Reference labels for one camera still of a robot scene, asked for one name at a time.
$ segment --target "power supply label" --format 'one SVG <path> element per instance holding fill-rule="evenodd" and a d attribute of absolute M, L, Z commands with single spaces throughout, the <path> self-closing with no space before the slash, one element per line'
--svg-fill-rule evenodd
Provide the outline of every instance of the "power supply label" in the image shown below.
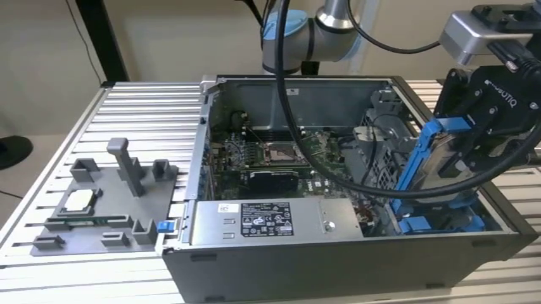
<path fill-rule="evenodd" d="M 241 206 L 243 237 L 294 235 L 294 219 L 289 203 L 247 203 Z"/>

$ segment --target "circuit board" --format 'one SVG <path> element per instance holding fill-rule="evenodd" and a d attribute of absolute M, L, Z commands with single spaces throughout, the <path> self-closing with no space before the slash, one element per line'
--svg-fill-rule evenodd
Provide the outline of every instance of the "circuit board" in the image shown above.
<path fill-rule="evenodd" d="M 283 136 L 278 141 L 262 140 L 270 137 L 259 133 L 250 140 L 241 132 L 215 137 L 211 144 L 215 199 L 349 198 L 362 231 L 369 233 L 377 216 L 365 196 L 342 188 L 311 168 L 293 141 Z M 337 134 L 329 130 L 305 131 L 303 144 L 317 161 L 341 178 L 352 180 Z"/>

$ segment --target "white wall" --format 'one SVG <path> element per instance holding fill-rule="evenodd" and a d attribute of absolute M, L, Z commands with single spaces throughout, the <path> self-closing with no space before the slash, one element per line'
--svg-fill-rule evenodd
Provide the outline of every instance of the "white wall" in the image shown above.
<path fill-rule="evenodd" d="M 397 48 L 417 48 L 440 38 L 449 15 L 480 4 L 524 4 L 529 0 L 368 0 L 380 2 L 372 35 Z M 406 79 L 445 78 L 454 61 L 442 47 L 416 55 L 390 53 L 370 45 L 362 75 L 401 75 Z"/>
<path fill-rule="evenodd" d="M 257 1 L 261 11 L 263 3 Z M 291 7 L 313 15 L 322 3 L 294 0 Z M 262 72 L 259 25 L 242 2 L 108 0 L 106 4 L 132 79 L 198 81 L 203 74 Z M 321 69 L 344 74 L 348 63 L 328 63 Z"/>
<path fill-rule="evenodd" d="M 0 129 L 66 133 L 98 88 L 63 0 L 0 1 Z"/>
<path fill-rule="evenodd" d="M 520 2 L 381 0 L 373 34 L 394 46 L 420 46 L 437 39 L 453 10 Z M 291 5 L 313 15 L 322 3 L 293 0 Z M 259 28 L 242 2 L 106 0 L 106 6 L 132 80 L 198 81 L 203 74 L 262 71 Z M 64 0 L 2 0 L 0 38 L 0 136 L 67 133 L 98 91 L 98 80 Z M 433 79 L 453 66 L 442 49 L 406 56 L 369 46 L 364 58 L 365 75 Z M 321 67 L 325 74 L 348 71 L 348 62 Z"/>

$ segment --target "black cable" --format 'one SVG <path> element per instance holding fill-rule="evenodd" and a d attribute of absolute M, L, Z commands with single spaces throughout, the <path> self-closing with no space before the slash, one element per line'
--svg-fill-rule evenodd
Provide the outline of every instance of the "black cable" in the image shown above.
<path fill-rule="evenodd" d="M 2 194 L 6 194 L 6 195 L 8 195 L 8 196 L 12 196 L 14 198 L 19 198 L 20 200 L 23 199 L 23 197 L 22 197 L 20 195 L 16 195 L 16 194 L 14 194 L 14 193 L 10 193 L 10 192 L 2 191 L 2 190 L 0 190 L 0 193 L 2 193 Z"/>
<path fill-rule="evenodd" d="M 378 139 L 376 138 L 374 122 L 372 123 L 372 126 L 369 126 L 369 127 L 372 127 L 372 151 L 370 151 L 369 164 L 366 164 L 365 175 L 362 176 L 362 179 L 361 179 L 361 185 L 365 185 L 366 178 L 369 177 L 372 169 L 374 168 L 376 154 L 378 153 Z"/>
<path fill-rule="evenodd" d="M 265 8 L 263 8 L 263 24 L 262 24 L 262 26 L 259 27 L 259 41 L 261 41 L 261 43 L 262 43 L 262 47 L 263 47 L 263 33 L 265 33 L 265 28 L 266 28 L 266 26 L 267 26 L 269 15 L 270 15 L 270 7 L 269 7 L 270 2 L 271 2 L 271 0 L 267 0 L 267 1 L 265 2 Z"/>
<path fill-rule="evenodd" d="M 259 23 L 259 26 L 263 26 L 263 18 L 262 18 L 262 14 L 259 14 L 259 10 L 257 9 L 254 0 L 238 0 L 245 2 L 245 4 L 247 5 L 247 8 L 250 8 L 250 11 L 253 12 L 253 15 L 255 17 L 257 23 Z"/>
<path fill-rule="evenodd" d="M 380 42 L 378 40 L 376 40 L 366 32 L 365 30 L 361 28 L 360 24 L 357 23 L 356 17 L 354 17 L 354 13 L 352 11 L 352 0 L 348 0 L 348 17 L 349 17 L 349 21 L 352 22 L 352 25 L 354 26 L 354 29 L 357 30 L 357 32 L 360 33 L 360 35 L 370 41 L 370 43 L 373 45 L 376 45 L 377 47 L 385 49 L 386 51 L 390 51 L 393 53 L 397 54 L 418 54 L 422 53 L 430 49 L 434 49 L 437 46 L 440 46 L 440 42 L 433 42 L 432 44 L 418 47 L 417 49 L 400 49 L 398 47 L 393 47 L 389 46 L 388 44 L 384 44 L 382 42 Z"/>
<path fill-rule="evenodd" d="M 329 169 L 314 159 L 310 154 L 310 150 L 306 148 L 301 135 L 298 133 L 297 123 L 294 119 L 294 114 L 291 113 L 291 108 L 289 106 L 287 91 L 286 91 L 286 73 L 285 73 L 285 29 L 286 29 L 286 15 L 289 9 L 290 0 L 282 0 L 278 10 L 278 26 L 277 26 L 277 44 L 275 44 L 275 76 L 277 76 L 277 88 L 278 88 L 278 98 L 285 112 L 286 122 L 291 137 L 297 143 L 298 149 L 301 150 L 307 163 L 319 172 L 319 174 L 333 181 L 337 185 L 344 188 L 352 189 L 361 193 L 366 193 L 374 196 L 381 196 L 386 198 L 401 198 L 401 199 L 420 199 L 420 198 L 433 198 L 437 196 L 444 196 L 448 194 L 458 193 L 464 190 L 470 190 L 478 187 L 484 183 L 489 182 L 494 177 L 501 175 L 516 163 L 516 161 L 524 157 L 524 155 L 537 146 L 541 141 L 541 123 L 537 122 L 536 128 L 525 138 L 523 145 L 512 152 L 511 156 L 502 160 L 494 167 L 488 171 L 482 172 L 477 176 L 450 184 L 446 186 L 424 189 L 420 191 L 408 190 L 388 190 L 378 189 L 374 187 L 366 187 L 348 180 L 344 180 L 337 176 Z"/>
<path fill-rule="evenodd" d="M 88 48 L 88 43 L 84 40 L 82 30 L 79 29 L 78 21 L 75 19 L 75 15 L 74 15 L 74 10 L 71 10 L 71 5 L 70 5 L 68 0 L 66 0 L 66 5 L 68 6 L 71 20 L 74 20 L 74 24 L 75 24 L 75 28 L 78 29 L 79 37 L 82 37 L 82 40 L 83 40 L 83 43 L 84 43 L 84 49 L 87 50 L 88 61 L 91 62 L 92 70 L 94 70 L 94 73 L 96 75 L 99 85 L 102 85 L 102 78 L 100 78 L 100 74 L 98 73 L 96 66 L 94 65 L 94 62 L 92 62 L 92 56 L 91 56 L 91 50 Z"/>

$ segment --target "slotted metal surface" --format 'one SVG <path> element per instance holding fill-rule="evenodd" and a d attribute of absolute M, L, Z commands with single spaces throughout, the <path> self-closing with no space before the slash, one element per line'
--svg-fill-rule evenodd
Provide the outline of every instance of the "slotted metal surface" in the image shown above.
<path fill-rule="evenodd" d="M 436 81 L 410 81 L 430 108 L 441 91 Z M 154 252 L 102 255 L 30 256 L 30 242 L 51 216 L 71 182 L 70 164 L 94 157 L 102 166 L 112 136 L 127 137 L 130 152 L 143 164 L 169 158 L 179 166 L 170 216 L 183 211 L 187 169 L 199 113 L 197 84 L 124 83 L 98 95 L 39 177 L 16 214 L 0 231 L 0 303 L 182 303 L 166 265 Z M 541 171 L 508 172 L 494 180 L 537 231 L 541 232 Z M 541 303 L 541 241 L 509 261 L 481 266 L 445 291 L 418 291 L 311 300 L 310 303 Z"/>

